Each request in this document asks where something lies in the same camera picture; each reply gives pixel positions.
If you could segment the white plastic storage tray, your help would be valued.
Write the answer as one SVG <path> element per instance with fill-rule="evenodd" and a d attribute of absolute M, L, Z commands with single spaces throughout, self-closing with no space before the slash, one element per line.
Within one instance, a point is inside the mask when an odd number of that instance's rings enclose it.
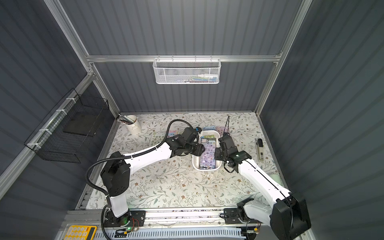
<path fill-rule="evenodd" d="M 205 151 L 200 157 L 192 155 L 193 167 L 198 171 L 215 171 L 218 170 L 222 161 L 215 159 L 215 153 L 220 148 L 220 134 L 215 130 L 206 130 L 200 133 L 198 140 L 202 144 Z"/>

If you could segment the purple sticker sheet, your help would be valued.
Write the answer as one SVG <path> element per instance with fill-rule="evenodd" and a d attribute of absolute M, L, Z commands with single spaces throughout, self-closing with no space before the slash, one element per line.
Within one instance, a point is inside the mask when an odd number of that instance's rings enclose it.
<path fill-rule="evenodd" d="M 204 146 L 205 151 L 200 157 L 200 169 L 211 170 L 216 168 L 215 151 L 216 139 L 201 139 L 201 144 Z"/>

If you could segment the pink 3D sticker sheet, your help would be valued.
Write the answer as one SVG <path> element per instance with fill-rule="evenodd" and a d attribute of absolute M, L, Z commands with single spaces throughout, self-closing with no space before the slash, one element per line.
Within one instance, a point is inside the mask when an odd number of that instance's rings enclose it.
<path fill-rule="evenodd" d="M 219 133 L 220 137 L 227 136 L 230 134 L 230 128 L 228 126 L 216 127 L 216 131 Z"/>

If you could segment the blue sticker sheet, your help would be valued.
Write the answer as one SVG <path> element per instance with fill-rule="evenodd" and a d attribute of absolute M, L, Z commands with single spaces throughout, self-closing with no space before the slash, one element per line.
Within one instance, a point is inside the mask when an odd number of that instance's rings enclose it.
<path fill-rule="evenodd" d="M 203 128 L 204 131 L 215 131 L 216 127 L 215 126 L 208 126 Z"/>

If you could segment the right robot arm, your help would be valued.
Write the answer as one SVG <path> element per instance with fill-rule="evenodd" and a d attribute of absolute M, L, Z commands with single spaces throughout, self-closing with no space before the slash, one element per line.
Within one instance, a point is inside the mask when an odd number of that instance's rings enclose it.
<path fill-rule="evenodd" d="M 225 209 L 227 224 L 261 222 L 268 225 L 279 240 L 293 240 L 312 226 L 306 200 L 277 183 L 245 151 L 238 151 L 230 134 L 219 138 L 215 156 L 234 172 L 247 179 L 267 200 L 266 206 L 246 198 L 236 208 Z"/>

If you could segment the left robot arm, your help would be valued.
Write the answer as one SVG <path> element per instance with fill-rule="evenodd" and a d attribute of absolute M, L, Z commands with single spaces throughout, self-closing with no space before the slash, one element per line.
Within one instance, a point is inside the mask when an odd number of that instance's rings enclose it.
<path fill-rule="evenodd" d="M 198 142 L 202 129 L 185 128 L 180 135 L 166 136 L 165 141 L 151 149 L 143 150 L 132 157 L 121 155 L 119 159 L 109 158 L 101 171 L 101 178 L 107 188 L 107 202 L 116 218 L 122 217 L 130 210 L 125 191 L 130 184 L 133 173 L 159 161 L 175 156 L 193 155 L 200 157 L 205 147 Z"/>

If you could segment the black white handheld device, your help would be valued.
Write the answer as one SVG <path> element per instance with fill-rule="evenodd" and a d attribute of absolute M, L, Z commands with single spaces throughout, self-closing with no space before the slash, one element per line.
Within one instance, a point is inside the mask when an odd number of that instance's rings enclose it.
<path fill-rule="evenodd" d="M 257 145 L 257 152 L 258 152 L 259 161 L 264 161 L 265 157 L 264 157 L 264 144 L 263 144 L 263 140 L 260 139 L 260 138 L 257 139 L 256 145 Z"/>

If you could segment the cream metal pen bucket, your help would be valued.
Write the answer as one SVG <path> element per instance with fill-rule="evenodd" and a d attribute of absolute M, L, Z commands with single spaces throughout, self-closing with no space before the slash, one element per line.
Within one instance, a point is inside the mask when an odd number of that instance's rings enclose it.
<path fill-rule="evenodd" d="M 138 117 L 134 115 L 124 115 L 124 117 L 128 119 L 126 126 L 129 133 L 132 135 L 138 135 L 142 130 Z"/>

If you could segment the items in white basket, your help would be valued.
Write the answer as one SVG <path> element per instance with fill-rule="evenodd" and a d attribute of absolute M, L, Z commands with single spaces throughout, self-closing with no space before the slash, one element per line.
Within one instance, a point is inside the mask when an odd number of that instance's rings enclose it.
<path fill-rule="evenodd" d="M 176 77 L 177 83 L 216 83 L 219 80 L 218 74 L 200 74 L 200 75 L 185 75 Z"/>

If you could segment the yellow calculator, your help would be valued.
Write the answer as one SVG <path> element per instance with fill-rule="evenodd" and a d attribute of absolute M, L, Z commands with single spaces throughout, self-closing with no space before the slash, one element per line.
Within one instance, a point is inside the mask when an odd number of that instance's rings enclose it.
<path fill-rule="evenodd" d="M 93 240 L 97 226 L 71 225 L 65 231 L 64 240 Z"/>

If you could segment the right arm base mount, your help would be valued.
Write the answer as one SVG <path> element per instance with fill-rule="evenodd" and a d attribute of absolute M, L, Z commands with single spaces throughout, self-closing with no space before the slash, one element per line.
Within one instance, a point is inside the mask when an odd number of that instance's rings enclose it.
<path fill-rule="evenodd" d="M 261 223 L 258 220 L 248 218 L 245 212 L 239 208 L 225 208 L 224 212 L 220 213 L 219 217 L 224 219 L 227 225 Z"/>

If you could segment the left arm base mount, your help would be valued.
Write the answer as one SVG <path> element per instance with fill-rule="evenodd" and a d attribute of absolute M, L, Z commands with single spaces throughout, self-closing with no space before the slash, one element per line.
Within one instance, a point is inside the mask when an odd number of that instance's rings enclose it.
<path fill-rule="evenodd" d="M 111 210 L 107 210 L 102 220 L 107 228 L 143 227 L 146 213 L 146 211 L 129 211 L 116 217 Z"/>

